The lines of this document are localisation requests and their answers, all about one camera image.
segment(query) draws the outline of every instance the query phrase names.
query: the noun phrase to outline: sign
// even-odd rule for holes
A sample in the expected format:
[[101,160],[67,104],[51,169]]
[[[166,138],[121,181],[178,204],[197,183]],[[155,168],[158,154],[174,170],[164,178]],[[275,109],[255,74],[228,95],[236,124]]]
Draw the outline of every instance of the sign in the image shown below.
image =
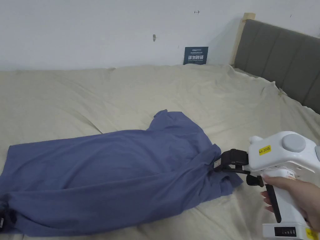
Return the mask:
[[206,64],[208,56],[208,47],[186,47],[184,50],[183,65],[188,63]]

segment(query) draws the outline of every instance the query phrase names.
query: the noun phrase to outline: beige bed sheet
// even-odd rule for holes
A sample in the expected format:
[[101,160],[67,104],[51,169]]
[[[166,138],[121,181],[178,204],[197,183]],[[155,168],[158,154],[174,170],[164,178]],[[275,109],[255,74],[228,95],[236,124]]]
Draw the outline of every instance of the beige bed sheet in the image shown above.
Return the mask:
[[[182,111],[222,151],[247,150],[250,136],[284,130],[317,144],[320,140],[320,115],[274,83],[230,66],[0,72],[0,170],[9,145],[146,129],[163,109]],[[275,221],[263,208],[261,190],[243,184],[230,196],[150,224],[94,236],[40,239],[261,239],[262,223]],[[37,239],[0,235],[3,240],[22,238]]]

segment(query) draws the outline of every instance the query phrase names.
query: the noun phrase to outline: headboard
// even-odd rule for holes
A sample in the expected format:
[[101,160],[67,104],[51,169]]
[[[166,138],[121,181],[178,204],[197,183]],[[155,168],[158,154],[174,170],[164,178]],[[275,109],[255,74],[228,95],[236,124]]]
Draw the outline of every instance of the headboard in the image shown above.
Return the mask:
[[319,38],[246,19],[234,67],[275,81],[289,97],[320,113]]

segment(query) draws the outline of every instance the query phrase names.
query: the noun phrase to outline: finger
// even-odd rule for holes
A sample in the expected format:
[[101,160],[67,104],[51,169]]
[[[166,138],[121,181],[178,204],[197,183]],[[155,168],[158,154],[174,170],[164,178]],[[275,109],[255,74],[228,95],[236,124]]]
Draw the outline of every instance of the finger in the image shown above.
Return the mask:
[[261,192],[260,194],[261,194],[262,196],[264,196],[264,197],[269,197],[269,195],[268,195],[268,192],[267,192],[267,191]]
[[263,180],[267,184],[273,185],[275,187],[278,187],[287,191],[295,184],[294,180],[289,178],[283,178],[283,177],[269,177],[264,175]]
[[270,211],[270,212],[273,212],[272,206],[268,206],[268,207],[264,207],[264,208],[267,209],[267,210]]
[[271,205],[271,201],[270,201],[270,199],[269,199],[269,198],[265,198],[265,199],[263,199],[263,201],[264,201],[266,204]]

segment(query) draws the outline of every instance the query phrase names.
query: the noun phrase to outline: trigger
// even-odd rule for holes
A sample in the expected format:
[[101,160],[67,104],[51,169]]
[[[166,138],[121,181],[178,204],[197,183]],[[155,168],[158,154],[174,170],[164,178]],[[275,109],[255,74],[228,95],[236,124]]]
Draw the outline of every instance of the trigger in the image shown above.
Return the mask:
[[247,175],[247,184],[249,186],[264,186],[261,176],[254,177],[252,175]]

